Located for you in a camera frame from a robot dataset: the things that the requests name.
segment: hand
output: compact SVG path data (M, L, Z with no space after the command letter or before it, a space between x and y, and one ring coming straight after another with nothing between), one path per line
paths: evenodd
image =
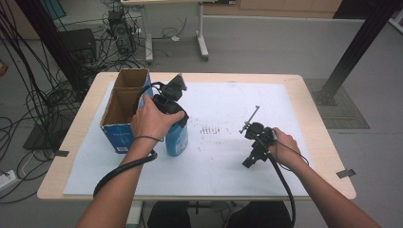
M273 128L278 137L278 141L274 145L269 146L269 151L280 164L283 164L293 170L300 162L304 162L300 156L297 142L291 135L287 135L278 128Z
M131 130L134 137L136 136L148 136L158 140L161 140L169 128L184 116L183 111L179 111L175 114L163 114L151 100L151 97L143 95L144 106L139 107L136 114L131 121Z

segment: power strip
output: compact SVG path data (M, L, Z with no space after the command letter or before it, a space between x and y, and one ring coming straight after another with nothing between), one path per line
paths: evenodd
M12 184L18 182L18 179L15 177L13 170L10 170L7 173L9 174L9 176L6 176L6 174L0 176L0 192L11 186Z

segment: desk leg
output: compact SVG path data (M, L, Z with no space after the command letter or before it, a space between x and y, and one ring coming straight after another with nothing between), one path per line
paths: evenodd
M126 228L135 228L140 225L140 216L142 214L143 202L134 200L131 203L130 212L128 213Z
M398 29L401 33L403 33L403 27L400 26L400 21L403 20L403 10L396 16L394 19L389 19L389 23L391 23L396 29Z
M197 37L199 42L199 47L201 48L201 56L208 61L208 51L207 46L204 42L204 36L202 35L202 11L203 11L203 3L199 3L199 30L197 31Z
M144 34L145 34L145 60L150 64L154 59L154 57L152 56L152 38L151 38L151 34L148 31L145 7L138 6L138 8L140 10L140 14L143 19L143 30L144 30Z

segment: desk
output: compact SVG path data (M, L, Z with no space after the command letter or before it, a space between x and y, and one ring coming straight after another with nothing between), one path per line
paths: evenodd
M145 5L147 4L167 4L167 3L198 3L199 4L199 30L197 31L197 38L199 42L199 47L201 49L201 56L208 61L208 51L207 46L204 41L204 36L202 34L202 15L203 15L203 0L121 0L123 5L137 6L140 10L140 14L143 18L143 27L145 34L145 60L151 63L154 59L152 53L152 38L148 31L147 16L145 12Z
M88 128L94 118L106 89L116 80L118 73L103 72L97 75L92 87L63 141L60 150L69 152L67 157L56 157L38 190L38 197L43 200L91 200L91 196L66 196L63 194L77 151L82 144ZM167 82L176 73L151 72L154 82ZM318 174L328 181L334 188L348 199L355 197L355 190L348 178L340 179L336 172L344 170L343 164L336 152L332 140L321 120L311 95L302 78L297 75L276 74L215 74L215 73L184 73L186 82L239 82L255 84L283 84L288 92L291 105L295 111L299 128L303 135L310 157ZM278 200L270 196L264 199L251 199L248 197L235 199L211 200Z

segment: small metal tool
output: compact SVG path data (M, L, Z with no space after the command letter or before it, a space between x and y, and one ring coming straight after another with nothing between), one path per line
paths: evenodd
M256 110L254 111L254 113L252 114L252 116L249 118L249 120L247 122L245 122L245 125L243 126L242 130L240 130L240 134L242 134L242 132L244 130L246 130L248 128L248 126L250 125L250 121L252 121L252 118L255 116L255 114L258 112L260 106L256 105Z

